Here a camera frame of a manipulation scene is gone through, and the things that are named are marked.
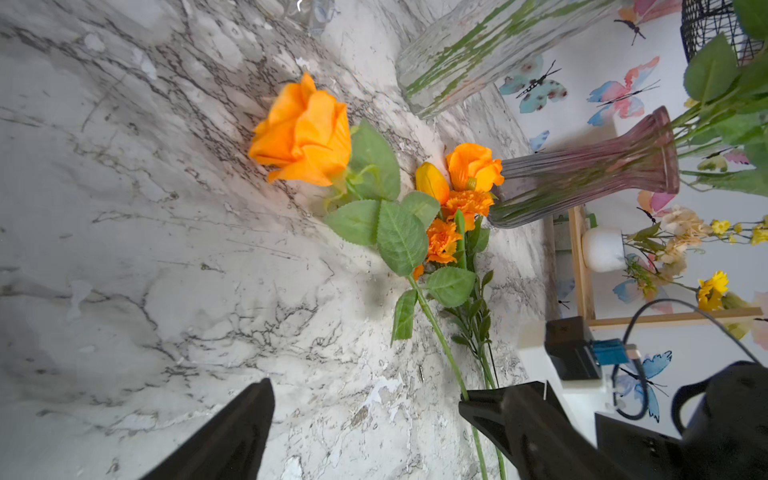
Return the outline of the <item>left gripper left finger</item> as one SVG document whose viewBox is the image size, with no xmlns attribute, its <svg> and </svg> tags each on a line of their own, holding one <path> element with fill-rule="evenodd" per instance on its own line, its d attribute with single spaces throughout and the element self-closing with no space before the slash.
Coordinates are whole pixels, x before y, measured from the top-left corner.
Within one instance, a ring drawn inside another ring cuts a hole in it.
<svg viewBox="0 0 768 480">
<path fill-rule="evenodd" d="M 146 479 L 255 479 L 275 409 L 272 383 L 246 387 Z"/>
</svg>

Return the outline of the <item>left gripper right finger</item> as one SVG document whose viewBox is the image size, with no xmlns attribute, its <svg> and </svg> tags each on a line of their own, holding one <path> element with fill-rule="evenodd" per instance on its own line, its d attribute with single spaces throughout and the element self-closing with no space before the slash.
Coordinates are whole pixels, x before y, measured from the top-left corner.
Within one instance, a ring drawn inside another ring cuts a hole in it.
<svg viewBox="0 0 768 480">
<path fill-rule="evenodd" d="M 565 416 L 527 386 L 506 390 L 506 436 L 522 479 L 626 479 Z"/>
</svg>

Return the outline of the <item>wooden corner shelf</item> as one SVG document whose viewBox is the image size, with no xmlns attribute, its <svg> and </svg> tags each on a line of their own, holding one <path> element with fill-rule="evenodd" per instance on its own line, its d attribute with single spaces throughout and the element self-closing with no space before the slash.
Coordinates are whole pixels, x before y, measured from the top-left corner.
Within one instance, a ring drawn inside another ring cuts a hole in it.
<svg viewBox="0 0 768 480">
<path fill-rule="evenodd" d="M 570 253 L 572 254 L 573 277 L 575 289 L 572 300 L 576 312 L 589 321 L 596 329 L 606 329 L 624 325 L 631 317 L 630 307 L 640 306 L 642 295 L 629 304 L 623 303 L 611 293 L 611 287 L 623 281 L 619 271 L 598 273 L 587 268 L 585 263 L 586 247 L 583 236 L 592 226 L 592 216 L 588 214 L 585 205 L 580 205 L 568 211 L 568 227 L 570 237 Z M 757 319 L 765 320 L 760 307 L 762 300 L 747 307 L 713 312 L 712 315 L 723 324 L 745 323 Z M 658 311 L 651 309 L 639 320 L 641 326 L 683 326 L 704 324 L 706 320 L 688 309 Z"/>
</svg>

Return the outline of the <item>sunflower bouquet in white vase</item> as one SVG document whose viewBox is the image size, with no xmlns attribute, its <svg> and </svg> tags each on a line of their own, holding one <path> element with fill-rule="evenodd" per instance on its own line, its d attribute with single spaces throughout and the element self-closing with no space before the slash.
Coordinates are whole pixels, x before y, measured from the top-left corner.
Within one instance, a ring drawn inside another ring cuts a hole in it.
<svg viewBox="0 0 768 480">
<path fill-rule="evenodd" d="M 730 290 L 723 271 L 696 286 L 683 283 L 687 257 L 707 243 L 758 246 L 767 242 L 767 220 L 732 224 L 705 222 L 693 210 L 675 206 L 651 217 L 651 225 L 634 233 L 596 227 L 581 237 L 585 266 L 594 273 L 620 271 L 624 280 L 613 288 L 618 300 L 631 304 L 667 295 L 668 286 L 695 295 L 698 307 L 715 312 L 745 308 L 748 303 Z"/>
</svg>

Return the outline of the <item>purple ribbed glass vase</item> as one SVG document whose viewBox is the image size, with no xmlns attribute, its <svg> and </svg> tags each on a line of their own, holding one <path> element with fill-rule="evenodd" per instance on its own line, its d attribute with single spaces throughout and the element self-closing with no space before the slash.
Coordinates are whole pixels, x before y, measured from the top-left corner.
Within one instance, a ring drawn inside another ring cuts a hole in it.
<svg viewBox="0 0 768 480">
<path fill-rule="evenodd" d="M 660 107 L 619 137 L 504 160 L 502 176 L 488 215 L 500 229 L 628 189 L 674 195 L 680 179 L 672 121 Z"/>
</svg>

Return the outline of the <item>yellow wavy glass vase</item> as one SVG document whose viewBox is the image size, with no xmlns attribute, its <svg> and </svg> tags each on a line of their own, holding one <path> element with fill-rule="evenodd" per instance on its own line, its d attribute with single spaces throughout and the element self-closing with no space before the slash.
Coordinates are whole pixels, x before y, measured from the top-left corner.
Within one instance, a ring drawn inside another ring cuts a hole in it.
<svg viewBox="0 0 768 480">
<path fill-rule="evenodd" d="M 334 0 L 258 0 L 267 15 L 306 32 L 322 32 L 335 12 Z"/>
</svg>

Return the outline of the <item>orange marigold sprig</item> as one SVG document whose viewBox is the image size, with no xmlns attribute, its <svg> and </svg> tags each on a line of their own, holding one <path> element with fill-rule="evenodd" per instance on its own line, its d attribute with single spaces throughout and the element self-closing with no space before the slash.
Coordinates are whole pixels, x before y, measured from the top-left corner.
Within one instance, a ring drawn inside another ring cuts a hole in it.
<svg viewBox="0 0 768 480">
<path fill-rule="evenodd" d="M 490 207 L 494 205 L 493 195 L 482 191 L 451 191 L 447 201 L 442 205 L 442 213 L 448 221 L 453 221 L 458 211 L 464 217 L 464 230 L 475 229 L 475 219 L 478 215 L 487 217 Z"/>
<path fill-rule="evenodd" d="M 462 235 L 457 232 L 457 225 L 454 222 L 446 222 L 439 218 L 433 220 L 426 233 L 428 236 L 427 257 L 425 262 L 412 272 L 412 277 L 416 281 L 424 274 L 424 265 L 427 262 L 443 265 L 455 263 L 458 241 L 462 239 Z"/>
</svg>

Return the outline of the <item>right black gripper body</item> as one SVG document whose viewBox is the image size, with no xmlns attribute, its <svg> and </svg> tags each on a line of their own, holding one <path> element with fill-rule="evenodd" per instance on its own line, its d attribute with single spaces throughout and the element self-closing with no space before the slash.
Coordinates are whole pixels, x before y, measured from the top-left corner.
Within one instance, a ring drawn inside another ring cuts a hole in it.
<svg viewBox="0 0 768 480">
<path fill-rule="evenodd" d="M 534 381 L 514 386 L 532 388 L 546 403 L 566 417 L 560 402 L 553 395 L 545 394 L 546 384 Z M 472 390 L 468 393 L 467 400 L 459 402 L 458 408 L 460 415 L 485 435 L 511 462 L 506 436 L 506 390 L 509 387 Z M 602 414 L 597 414 L 595 421 L 597 443 L 592 444 L 581 435 L 624 471 L 628 475 L 626 479 L 684 477 L 682 457 L 676 439 Z"/>
</svg>

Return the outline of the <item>orange tulip bud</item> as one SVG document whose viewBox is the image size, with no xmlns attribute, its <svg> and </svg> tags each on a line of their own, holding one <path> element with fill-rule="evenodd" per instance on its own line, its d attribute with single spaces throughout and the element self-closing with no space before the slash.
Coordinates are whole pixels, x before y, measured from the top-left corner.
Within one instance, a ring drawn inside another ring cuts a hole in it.
<svg viewBox="0 0 768 480">
<path fill-rule="evenodd" d="M 450 198 L 451 188 L 441 171 L 432 163 L 423 163 L 415 172 L 416 189 L 445 205 Z"/>
</svg>

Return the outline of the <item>orange rose pile top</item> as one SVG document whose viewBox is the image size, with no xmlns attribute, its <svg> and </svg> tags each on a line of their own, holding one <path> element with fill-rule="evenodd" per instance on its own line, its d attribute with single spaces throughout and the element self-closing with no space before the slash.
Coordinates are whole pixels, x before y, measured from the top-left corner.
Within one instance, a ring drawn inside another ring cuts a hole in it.
<svg viewBox="0 0 768 480">
<path fill-rule="evenodd" d="M 447 155 L 446 164 L 455 191 L 490 192 L 505 181 L 502 162 L 493 158 L 491 149 L 481 145 L 458 145 Z"/>
</svg>

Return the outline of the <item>clear ribbed glass vase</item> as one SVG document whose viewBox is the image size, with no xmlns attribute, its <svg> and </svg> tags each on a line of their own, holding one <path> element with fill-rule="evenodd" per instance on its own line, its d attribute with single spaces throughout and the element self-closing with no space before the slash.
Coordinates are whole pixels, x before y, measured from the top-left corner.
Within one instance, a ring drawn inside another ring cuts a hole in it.
<svg viewBox="0 0 768 480">
<path fill-rule="evenodd" d="M 612 0 L 462 1 L 398 56 L 402 96 L 416 116 L 433 117 L 613 14 L 618 5 Z"/>
</svg>

